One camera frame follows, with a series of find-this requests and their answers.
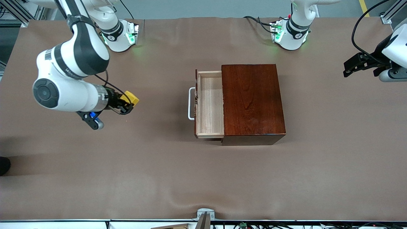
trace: wooden drawer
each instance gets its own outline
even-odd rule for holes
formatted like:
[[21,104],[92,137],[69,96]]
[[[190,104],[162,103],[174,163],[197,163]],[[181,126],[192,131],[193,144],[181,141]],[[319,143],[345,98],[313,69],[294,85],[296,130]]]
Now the wooden drawer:
[[275,64],[195,71],[195,136],[222,145],[272,145],[285,134]]

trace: yellow block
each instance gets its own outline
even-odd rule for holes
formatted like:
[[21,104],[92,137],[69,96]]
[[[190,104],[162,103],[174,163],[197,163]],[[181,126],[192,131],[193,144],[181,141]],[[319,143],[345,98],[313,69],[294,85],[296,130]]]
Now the yellow block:
[[140,101],[135,95],[133,95],[133,93],[129,91],[125,91],[125,94],[129,97],[130,101],[127,99],[125,95],[122,95],[120,99],[133,104],[133,106],[135,106]]
[[368,8],[366,7],[366,2],[365,2],[365,0],[359,0],[359,3],[360,3],[360,7],[362,7],[363,13],[365,13],[366,11],[368,11]]

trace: table surface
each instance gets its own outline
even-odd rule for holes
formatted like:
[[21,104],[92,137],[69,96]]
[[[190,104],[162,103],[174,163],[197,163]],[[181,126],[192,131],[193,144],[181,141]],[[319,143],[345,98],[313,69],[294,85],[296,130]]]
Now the table surface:
[[[130,115],[103,112],[93,131],[34,101],[36,56],[72,35],[65,22],[31,21],[0,83],[0,153],[12,163],[0,218],[192,218],[208,207],[225,219],[405,220],[406,84],[371,70],[343,78],[355,22],[317,18],[286,51],[247,19],[146,20],[138,46],[111,52],[108,67],[140,102]],[[365,18],[356,41],[372,51],[390,33]],[[277,144],[195,138],[195,69],[222,64],[277,64],[287,129]]]

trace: drawer handle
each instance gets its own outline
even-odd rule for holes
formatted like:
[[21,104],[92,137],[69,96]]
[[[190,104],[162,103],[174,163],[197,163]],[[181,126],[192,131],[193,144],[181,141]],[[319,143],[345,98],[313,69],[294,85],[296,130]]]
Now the drawer handle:
[[195,87],[191,87],[188,91],[188,119],[194,121],[195,119],[191,117],[191,91],[195,89]]

